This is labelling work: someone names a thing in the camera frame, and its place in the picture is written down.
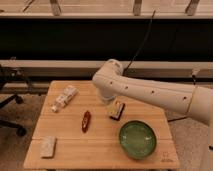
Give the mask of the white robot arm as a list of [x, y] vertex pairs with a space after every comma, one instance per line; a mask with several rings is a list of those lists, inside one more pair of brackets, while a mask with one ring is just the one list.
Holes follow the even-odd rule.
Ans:
[[198, 85], [134, 79], [123, 76], [120, 61], [109, 59], [93, 75], [92, 82], [100, 98], [111, 101], [127, 96], [150, 105], [168, 109], [209, 126], [199, 171], [213, 171], [213, 89]]

